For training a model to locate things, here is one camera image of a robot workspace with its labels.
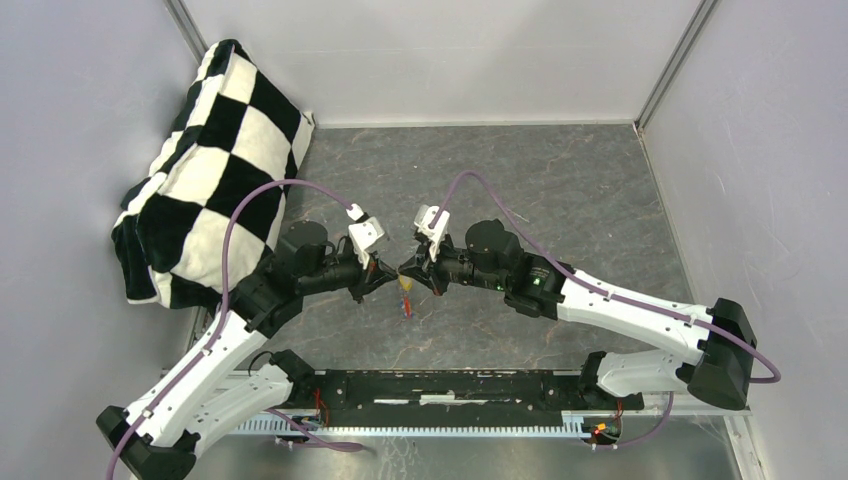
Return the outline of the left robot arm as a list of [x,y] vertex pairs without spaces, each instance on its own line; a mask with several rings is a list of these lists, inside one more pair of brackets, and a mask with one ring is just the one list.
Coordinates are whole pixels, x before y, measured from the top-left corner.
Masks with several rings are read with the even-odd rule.
[[339,244],[315,222],[292,225],[276,250],[228,293],[209,328],[147,393],[109,406],[96,424],[113,449],[111,463],[138,479],[184,479],[220,438],[284,402],[306,405],[313,379],[285,354],[220,392],[227,376],[298,316],[307,296],[346,289],[360,302],[396,279],[379,259],[386,233],[374,217],[348,227]]

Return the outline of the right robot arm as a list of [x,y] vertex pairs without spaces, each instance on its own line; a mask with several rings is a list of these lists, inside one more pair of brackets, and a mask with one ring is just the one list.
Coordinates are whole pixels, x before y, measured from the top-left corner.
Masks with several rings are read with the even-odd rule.
[[631,354],[591,354],[577,382],[585,405],[602,408],[637,393],[687,392],[713,407],[747,408],[757,339],[739,303],[676,303],[619,289],[525,251],[499,220],[472,225],[463,248],[449,235],[416,238],[420,245],[399,272],[436,295],[452,284],[498,291],[519,314],[599,327],[650,345]]

